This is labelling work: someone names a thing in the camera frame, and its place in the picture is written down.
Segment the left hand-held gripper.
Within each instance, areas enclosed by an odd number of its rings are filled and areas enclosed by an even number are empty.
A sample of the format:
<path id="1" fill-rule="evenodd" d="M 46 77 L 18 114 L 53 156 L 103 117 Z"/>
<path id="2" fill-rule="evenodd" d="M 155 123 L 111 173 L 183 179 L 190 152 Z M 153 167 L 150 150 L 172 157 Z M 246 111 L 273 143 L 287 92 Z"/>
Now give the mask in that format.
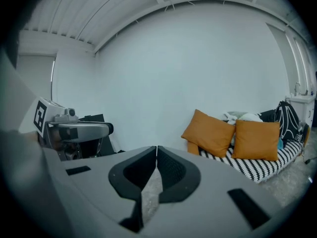
<path id="1" fill-rule="evenodd" d="M 54 101 L 39 97 L 36 104 L 33 125 L 45 144 L 49 127 L 57 127 L 61 141 L 70 143 L 102 139 L 114 131 L 112 123 L 80 121 L 73 108 L 65 108 Z"/>

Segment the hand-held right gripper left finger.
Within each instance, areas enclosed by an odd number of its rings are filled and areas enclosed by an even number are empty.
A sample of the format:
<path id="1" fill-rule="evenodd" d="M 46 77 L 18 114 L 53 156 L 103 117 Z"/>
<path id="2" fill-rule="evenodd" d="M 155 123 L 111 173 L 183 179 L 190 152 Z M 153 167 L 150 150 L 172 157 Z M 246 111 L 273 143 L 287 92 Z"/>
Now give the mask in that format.
<path id="1" fill-rule="evenodd" d="M 151 146 L 137 155 L 114 165 L 108 180 L 117 194 L 135 202 L 132 213 L 119 224 L 135 233 L 143 227 L 141 192 L 156 168 L 157 148 Z"/>

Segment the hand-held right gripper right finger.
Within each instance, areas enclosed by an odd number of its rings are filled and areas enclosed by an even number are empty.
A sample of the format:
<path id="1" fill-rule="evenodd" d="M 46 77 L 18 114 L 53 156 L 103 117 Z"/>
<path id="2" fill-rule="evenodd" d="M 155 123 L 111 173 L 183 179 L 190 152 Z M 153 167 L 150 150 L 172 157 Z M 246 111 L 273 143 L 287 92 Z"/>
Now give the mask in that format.
<path id="1" fill-rule="evenodd" d="M 162 181 L 159 203 L 182 202 L 201 182 L 201 172 L 195 164 L 163 146 L 158 147 L 157 169 Z"/>

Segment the person's left hand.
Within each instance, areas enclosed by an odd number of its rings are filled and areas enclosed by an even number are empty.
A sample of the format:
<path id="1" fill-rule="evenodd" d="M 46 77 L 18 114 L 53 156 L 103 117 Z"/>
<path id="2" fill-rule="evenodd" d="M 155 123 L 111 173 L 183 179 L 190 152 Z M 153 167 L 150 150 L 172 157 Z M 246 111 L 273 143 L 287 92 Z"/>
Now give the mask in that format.
<path id="1" fill-rule="evenodd" d="M 49 127 L 46 135 L 46 146 L 56 151 L 62 149 L 61 136 L 57 127 Z"/>

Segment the white green blanket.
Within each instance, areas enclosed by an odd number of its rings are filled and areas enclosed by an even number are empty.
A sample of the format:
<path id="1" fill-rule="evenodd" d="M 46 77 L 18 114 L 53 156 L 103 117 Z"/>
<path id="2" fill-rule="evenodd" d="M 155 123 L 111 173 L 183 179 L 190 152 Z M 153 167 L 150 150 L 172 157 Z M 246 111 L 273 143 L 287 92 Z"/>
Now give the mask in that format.
<path id="1" fill-rule="evenodd" d="M 225 118 L 225 122 L 233 126 L 236 126 L 237 120 L 263 122 L 263 120 L 258 115 L 247 112 L 224 112 L 223 117 Z"/>

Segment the person's grey striped shirt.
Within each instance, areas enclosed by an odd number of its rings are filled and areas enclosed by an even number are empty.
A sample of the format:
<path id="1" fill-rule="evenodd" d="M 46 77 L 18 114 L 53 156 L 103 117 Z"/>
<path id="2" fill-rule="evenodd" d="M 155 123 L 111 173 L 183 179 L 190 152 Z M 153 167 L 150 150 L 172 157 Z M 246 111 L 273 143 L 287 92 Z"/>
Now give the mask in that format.
<path id="1" fill-rule="evenodd" d="M 0 47 L 0 236 L 67 238 L 67 216 L 42 147 L 18 129 L 35 95 Z"/>

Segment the black backpack with white lines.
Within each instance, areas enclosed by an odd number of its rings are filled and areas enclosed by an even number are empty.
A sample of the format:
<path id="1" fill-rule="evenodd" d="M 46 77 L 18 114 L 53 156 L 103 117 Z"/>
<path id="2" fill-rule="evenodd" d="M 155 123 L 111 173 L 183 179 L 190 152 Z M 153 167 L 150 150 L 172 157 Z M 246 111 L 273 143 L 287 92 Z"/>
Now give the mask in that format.
<path id="1" fill-rule="evenodd" d="M 279 137 L 283 141 L 295 140 L 304 143 L 308 134 L 309 126 L 306 122 L 299 120 L 293 106 L 280 101 L 274 112 L 274 122 L 279 122 Z"/>

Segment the white cabinet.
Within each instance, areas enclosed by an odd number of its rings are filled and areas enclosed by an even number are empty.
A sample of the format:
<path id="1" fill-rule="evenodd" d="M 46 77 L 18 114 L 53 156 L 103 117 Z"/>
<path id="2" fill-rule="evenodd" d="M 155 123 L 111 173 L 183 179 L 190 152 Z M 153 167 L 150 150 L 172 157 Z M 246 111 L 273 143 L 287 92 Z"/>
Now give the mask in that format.
<path id="1" fill-rule="evenodd" d="M 291 94 L 286 96 L 285 100 L 293 106 L 299 120 L 304 121 L 310 128 L 312 128 L 316 95 L 294 96 Z"/>

